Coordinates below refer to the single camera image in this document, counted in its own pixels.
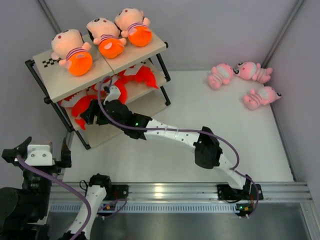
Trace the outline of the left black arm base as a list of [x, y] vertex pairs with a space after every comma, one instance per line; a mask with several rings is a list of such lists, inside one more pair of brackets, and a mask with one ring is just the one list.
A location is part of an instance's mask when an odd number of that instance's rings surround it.
[[129, 186], [127, 184], [113, 184], [109, 199], [111, 201], [118, 199], [127, 199], [129, 194]]

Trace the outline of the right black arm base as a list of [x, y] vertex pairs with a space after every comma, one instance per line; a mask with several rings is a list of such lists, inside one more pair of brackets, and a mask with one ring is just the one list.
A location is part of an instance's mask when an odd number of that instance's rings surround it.
[[228, 184], [218, 184], [217, 194], [218, 199], [226, 202], [236, 202], [236, 201], [249, 201], [249, 200], [263, 200], [264, 195], [262, 187], [257, 184], [256, 187], [252, 183], [246, 184], [243, 189], [231, 188]]

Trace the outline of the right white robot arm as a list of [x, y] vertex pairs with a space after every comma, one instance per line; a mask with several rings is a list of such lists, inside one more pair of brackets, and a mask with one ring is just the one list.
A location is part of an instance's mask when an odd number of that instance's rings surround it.
[[179, 129], [157, 121], [150, 116], [133, 113], [119, 100], [99, 100], [90, 103], [80, 115], [87, 124], [113, 125], [132, 139], [165, 140], [187, 147], [194, 154], [195, 164], [203, 169], [214, 170], [226, 180], [217, 186], [218, 198], [231, 203], [241, 200], [263, 199], [262, 188], [247, 175], [236, 170], [220, 147], [222, 138], [210, 128], [201, 130]]

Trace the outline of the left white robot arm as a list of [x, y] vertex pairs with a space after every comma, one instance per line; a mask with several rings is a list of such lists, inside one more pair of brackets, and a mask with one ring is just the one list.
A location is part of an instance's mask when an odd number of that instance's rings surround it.
[[60, 159], [53, 156], [52, 143], [34, 143], [28, 137], [18, 146], [4, 149], [1, 157], [22, 170], [21, 188], [0, 189], [0, 238], [2, 240], [47, 240], [50, 226], [40, 222], [48, 217], [53, 205], [52, 186], [56, 184], [82, 201], [80, 210], [62, 235], [63, 240], [87, 240], [103, 200], [113, 194], [109, 176], [95, 174], [86, 194], [57, 178], [62, 169], [72, 166], [71, 151], [62, 142]]

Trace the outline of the red plush fish white face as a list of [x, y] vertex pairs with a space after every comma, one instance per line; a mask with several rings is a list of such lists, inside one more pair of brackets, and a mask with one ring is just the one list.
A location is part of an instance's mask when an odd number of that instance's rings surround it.
[[89, 94], [88, 90], [81, 90], [74, 93], [58, 102], [58, 104], [71, 110], [71, 115], [75, 118], [75, 122], [82, 130], [86, 129], [86, 121], [80, 116], [90, 106], [92, 100], [97, 100], [96, 94]]

